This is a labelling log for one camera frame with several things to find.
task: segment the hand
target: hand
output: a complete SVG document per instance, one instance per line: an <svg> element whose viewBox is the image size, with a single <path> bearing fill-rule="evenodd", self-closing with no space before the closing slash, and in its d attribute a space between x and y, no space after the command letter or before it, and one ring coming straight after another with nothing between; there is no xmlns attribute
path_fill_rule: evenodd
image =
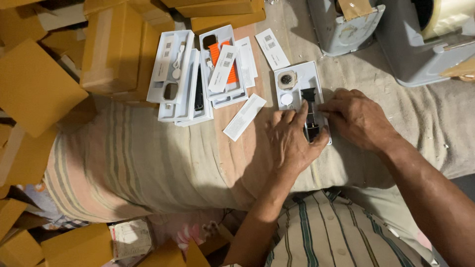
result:
<svg viewBox="0 0 475 267"><path fill-rule="evenodd" d="M375 153L402 138L384 115L381 106L359 90L340 90L318 110L328 112L340 134L358 147Z"/></svg>
<svg viewBox="0 0 475 267"><path fill-rule="evenodd" d="M308 143L302 130L307 113L308 103L304 100L299 113L295 110L276 111L272 121L266 125L274 169L291 172L295 178L320 156L330 138L325 125L313 142Z"/></svg>

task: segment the striped shirt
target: striped shirt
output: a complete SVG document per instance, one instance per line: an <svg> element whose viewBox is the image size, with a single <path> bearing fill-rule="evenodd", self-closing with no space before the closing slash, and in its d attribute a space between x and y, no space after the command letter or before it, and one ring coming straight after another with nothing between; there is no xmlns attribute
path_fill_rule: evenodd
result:
<svg viewBox="0 0 475 267"><path fill-rule="evenodd" d="M293 201L279 216L266 267L431 266L382 220L350 200L317 191Z"/></svg>

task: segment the blanket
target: blanket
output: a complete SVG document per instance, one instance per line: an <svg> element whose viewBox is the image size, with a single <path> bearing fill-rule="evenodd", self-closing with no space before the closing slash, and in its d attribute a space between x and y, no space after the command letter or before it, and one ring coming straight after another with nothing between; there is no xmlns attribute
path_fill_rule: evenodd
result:
<svg viewBox="0 0 475 267"><path fill-rule="evenodd" d="M351 54L323 56L304 0L266 4L266 14L265 21L234 31L235 39L251 38L259 77L249 95L267 100L236 142L222 131L244 102L184 128L158 122L158 110L111 103L92 123L58 135L45 173L58 208L69 217L99 222L204 208L249 209L272 168L264 125L278 109L273 71L253 38L267 28L292 64L316 61L326 100L337 88L359 89L446 177L475 172L474 84L450 80L402 87L377 42ZM299 176L293 192L394 185L376 155L347 142L332 125L330 132L333 144Z"/></svg>

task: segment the man's right hand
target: man's right hand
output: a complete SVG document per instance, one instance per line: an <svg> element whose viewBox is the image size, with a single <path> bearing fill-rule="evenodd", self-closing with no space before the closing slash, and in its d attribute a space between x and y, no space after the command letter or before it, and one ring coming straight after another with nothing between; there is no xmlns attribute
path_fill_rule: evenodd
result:
<svg viewBox="0 0 475 267"><path fill-rule="evenodd" d="M360 148L379 153L402 138L381 106L359 90L339 90L330 101L318 105L318 110L329 113L340 134Z"/></svg>

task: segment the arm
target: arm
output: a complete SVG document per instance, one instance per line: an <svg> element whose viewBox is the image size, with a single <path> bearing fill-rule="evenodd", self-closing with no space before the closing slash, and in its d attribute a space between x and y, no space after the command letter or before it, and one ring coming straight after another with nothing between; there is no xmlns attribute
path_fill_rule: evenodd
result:
<svg viewBox="0 0 475 267"><path fill-rule="evenodd" d="M223 265L264 265L282 204L297 176L320 155L329 140L328 129L323 128L320 135L308 143L302 131L307 113L308 104L304 100L299 113L277 111L267 124L273 170L237 231Z"/></svg>
<svg viewBox="0 0 475 267"><path fill-rule="evenodd" d="M319 110L343 137L381 158L414 221L447 263L473 265L475 203L394 130L381 107L352 90L338 91Z"/></svg>

